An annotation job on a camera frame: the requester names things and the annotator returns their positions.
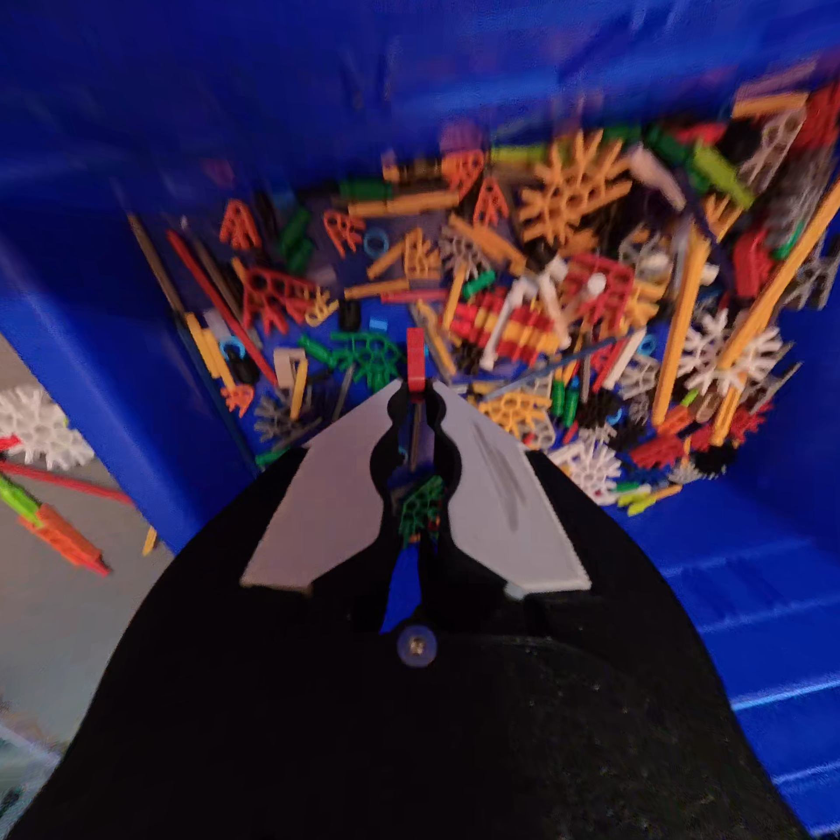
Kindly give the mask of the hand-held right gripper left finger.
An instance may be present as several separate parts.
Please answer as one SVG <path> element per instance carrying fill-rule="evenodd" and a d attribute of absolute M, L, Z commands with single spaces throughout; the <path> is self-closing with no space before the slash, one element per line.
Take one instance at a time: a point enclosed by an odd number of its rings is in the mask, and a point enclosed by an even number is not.
<path fill-rule="evenodd" d="M 373 543 L 384 501 L 371 458 L 392 429 L 387 408 L 402 385 L 392 381 L 306 446 L 241 585 L 302 592 Z"/>

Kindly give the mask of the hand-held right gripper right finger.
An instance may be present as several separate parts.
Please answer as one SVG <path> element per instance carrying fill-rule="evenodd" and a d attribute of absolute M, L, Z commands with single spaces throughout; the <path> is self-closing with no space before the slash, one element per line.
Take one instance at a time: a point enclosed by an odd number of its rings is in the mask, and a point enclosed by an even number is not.
<path fill-rule="evenodd" d="M 455 547 L 499 576 L 512 599 L 587 592 L 592 582 L 532 470 L 531 451 L 446 385 L 442 434 L 460 473 L 448 501 Z"/>

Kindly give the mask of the small red plastic piece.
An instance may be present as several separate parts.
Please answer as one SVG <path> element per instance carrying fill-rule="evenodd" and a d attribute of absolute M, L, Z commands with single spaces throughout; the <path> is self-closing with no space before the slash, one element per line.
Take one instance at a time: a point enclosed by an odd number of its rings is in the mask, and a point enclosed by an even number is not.
<path fill-rule="evenodd" d="M 426 344 L 423 328 L 406 331 L 406 385 L 413 404 L 424 401 L 426 391 Z"/>

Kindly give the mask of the colourful construction wheel model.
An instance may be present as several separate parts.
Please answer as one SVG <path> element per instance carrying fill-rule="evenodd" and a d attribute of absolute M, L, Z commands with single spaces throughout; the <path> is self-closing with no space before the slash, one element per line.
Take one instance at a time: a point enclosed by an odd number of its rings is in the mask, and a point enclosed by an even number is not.
<path fill-rule="evenodd" d="M 95 459 L 81 432 L 40 385 L 20 385 L 1 393 L 1 498 L 18 523 L 70 564 L 107 576 L 102 552 L 56 509 L 35 497 L 16 478 L 59 487 L 86 497 L 133 508 L 119 489 L 70 475 Z"/>

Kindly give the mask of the pile of colourful construction pieces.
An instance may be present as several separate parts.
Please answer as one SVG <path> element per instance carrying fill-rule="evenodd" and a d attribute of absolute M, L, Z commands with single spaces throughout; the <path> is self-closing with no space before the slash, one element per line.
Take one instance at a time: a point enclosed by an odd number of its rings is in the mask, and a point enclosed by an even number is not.
<path fill-rule="evenodd" d="M 167 251 L 129 228 L 232 424 L 265 469 L 406 378 L 439 381 L 589 498 L 643 515 L 722 476 L 801 369 L 780 315 L 838 276 L 838 79 L 766 77 L 692 112 L 476 140 L 381 174 L 230 197 Z M 439 523 L 426 410 L 408 396 L 397 509 Z"/>

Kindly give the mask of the blue plastic bin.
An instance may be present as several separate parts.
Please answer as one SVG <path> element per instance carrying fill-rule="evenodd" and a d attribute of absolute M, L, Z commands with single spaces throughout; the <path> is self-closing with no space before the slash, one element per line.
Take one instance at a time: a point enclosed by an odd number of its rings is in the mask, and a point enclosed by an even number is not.
<path fill-rule="evenodd" d="M 126 218 L 207 221 L 564 121 L 717 117 L 838 73 L 838 2 L 2 2 L 2 333 L 173 551 L 255 477 Z M 773 782 L 838 831 L 838 292 L 726 475 L 615 519 L 705 638 Z"/>

